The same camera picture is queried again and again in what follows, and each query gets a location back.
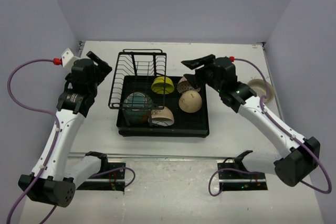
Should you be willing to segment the yellow green bowl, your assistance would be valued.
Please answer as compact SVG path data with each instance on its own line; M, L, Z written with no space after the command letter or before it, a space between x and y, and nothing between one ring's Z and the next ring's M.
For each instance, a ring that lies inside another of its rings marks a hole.
M173 81L166 76L155 78L151 85L151 90L157 94L171 94L174 89Z

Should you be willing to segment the brown patterned bowl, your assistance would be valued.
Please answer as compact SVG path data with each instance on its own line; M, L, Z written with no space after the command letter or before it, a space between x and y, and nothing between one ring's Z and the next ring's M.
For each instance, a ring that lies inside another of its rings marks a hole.
M193 88L192 85L188 82L188 80L185 77L182 77L178 84L177 84L177 91L180 94L183 94L186 91L196 91L196 92L200 92L200 88Z

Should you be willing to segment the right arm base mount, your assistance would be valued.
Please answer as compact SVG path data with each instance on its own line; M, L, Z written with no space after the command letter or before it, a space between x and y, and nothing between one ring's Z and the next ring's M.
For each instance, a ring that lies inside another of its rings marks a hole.
M242 163L246 156L249 157L252 151L244 151L236 157L226 157L217 161L217 168L233 168L247 172L248 170ZM264 173L243 174L232 170L218 173L220 191L256 191L268 190L266 176Z

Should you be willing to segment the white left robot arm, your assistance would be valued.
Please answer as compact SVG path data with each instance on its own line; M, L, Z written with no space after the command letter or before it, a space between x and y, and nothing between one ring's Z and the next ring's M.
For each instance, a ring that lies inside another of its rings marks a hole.
M104 153L90 151L78 165L66 170L73 141L98 94L98 85L112 68L92 51L85 58L70 59L65 51L61 63L72 63L63 93L58 98L56 119L43 153L29 175L21 175L19 187L29 199L67 207L76 189L95 175L104 178L109 165Z

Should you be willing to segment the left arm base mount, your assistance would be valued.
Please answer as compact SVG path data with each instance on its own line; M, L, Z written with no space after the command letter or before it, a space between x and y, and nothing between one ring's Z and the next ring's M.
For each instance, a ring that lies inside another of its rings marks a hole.
M114 171L100 177L87 179L78 190L122 191L125 189L125 169Z

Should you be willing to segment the large beige ceramic bowl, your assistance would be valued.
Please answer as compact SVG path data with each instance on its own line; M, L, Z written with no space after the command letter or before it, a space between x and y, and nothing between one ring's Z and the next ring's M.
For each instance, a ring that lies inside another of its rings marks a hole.
M259 97L265 96L264 103L271 102L275 97L273 86L263 79L252 79L247 83Z

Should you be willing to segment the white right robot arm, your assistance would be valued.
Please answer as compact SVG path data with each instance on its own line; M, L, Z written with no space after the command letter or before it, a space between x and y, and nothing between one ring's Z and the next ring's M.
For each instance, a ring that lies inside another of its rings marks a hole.
M268 110L252 88L238 81L233 62L232 57L208 55L184 60L182 64L195 71L185 74L194 88L204 84L213 88L226 106L249 120L271 141L280 155L274 161L275 173L283 183L293 187L317 168L320 143L294 131Z

